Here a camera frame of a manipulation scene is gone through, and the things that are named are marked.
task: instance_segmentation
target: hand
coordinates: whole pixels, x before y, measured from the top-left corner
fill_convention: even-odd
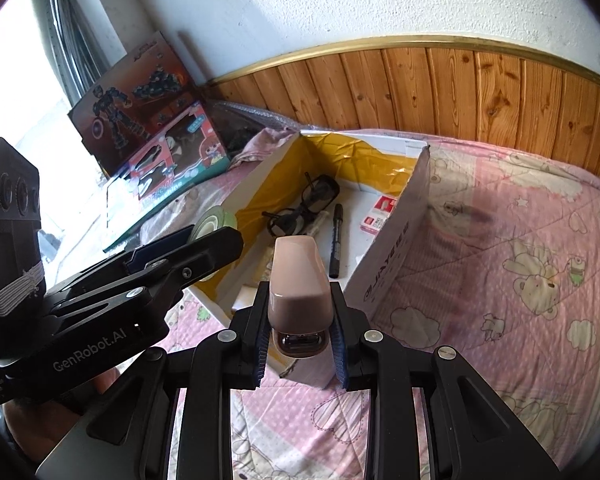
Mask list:
[[[119,375],[120,372],[112,368],[93,378],[98,393],[104,393]],[[35,406],[10,400],[2,408],[13,439],[35,463],[42,462],[80,419],[80,415],[54,400]]]

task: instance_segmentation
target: robot toy box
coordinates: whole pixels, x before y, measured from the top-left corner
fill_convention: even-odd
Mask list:
[[[196,100],[184,65],[160,32],[129,52],[69,112],[108,176]]]
[[[106,189],[105,252],[187,189],[224,173],[229,158],[200,102],[135,152]]]

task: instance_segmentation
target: curtain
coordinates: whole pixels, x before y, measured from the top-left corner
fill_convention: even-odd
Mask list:
[[[32,0],[46,56],[74,106],[109,65],[76,0]]]

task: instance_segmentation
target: cardboard box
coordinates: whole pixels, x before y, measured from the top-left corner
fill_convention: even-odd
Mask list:
[[[192,287],[196,297],[225,326],[232,309],[253,301],[254,286],[270,259],[273,239],[262,212],[277,212],[298,203],[312,178],[325,173],[340,184],[336,203],[344,208],[340,277],[347,304],[371,319],[394,280],[411,246],[427,207],[429,147],[420,140],[328,132],[301,132],[253,170],[222,202],[235,214],[244,251],[233,266],[225,267]],[[377,235],[361,229],[361,222],[382,195],[397,198]],[[328,268],[332,221],[315,234],[320,256]],[[267,363],[281,377],[325,387],[334,375],[333,356],[327,351],[293,360],[269,346]]]
[[[395,197],[382,195],[360,223],[360,228],[374,236],[377,235],[394,210],[395,202]]]
[[[102,250],[115,249],[175,196],[224,173],[229,164],[218,134],[196,102],[135,152],[107,184]]]
[[[156,32],[98,79],[69,118],[111,176],[197,94],[184,65]]]

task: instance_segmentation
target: metal screw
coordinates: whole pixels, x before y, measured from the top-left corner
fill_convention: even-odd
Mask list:
[[[144,290],[144,286],[137,286],[136,288],[134,288],[133,290],[130,290],[126,296],[128,298],[134,298],[136,297],[138,294],[141,294],[142,291]]]
[[[218,332],[218,341],[223,343],[230,343],[237,337],[237,334],[233,330],[222,330]]]
[[[166,259],[164,259],[164,258],[163,258],[163,259],[161,259],[161,260],[157,260],[156,262],[153,262],[152,264],[149,264],[149,265],[147,265],[147,268],[149,268],[149,269],[153,269],[154,267],[157,267],[157,266],[159,266],[159,265],[163,264],[163,263],[164,263],[164,262],[166,262],[166,261],[167,261],[167,260],[166,260]]]
[[[370,343],[379,343],[383,337],[382,332],[378,332],[378,330],[367,330],[365,332],[365,339]]]
[[[456,355],[458,354],[456,353],[455,349],[451,348],[451,346],[441,346],[438,348],[438,355],[441,359],[451,361],[451,359],[455,359]]]
[[[162,350],[152,346],[144,351],[144,358],[147,361],[157,361],[162,357]]]

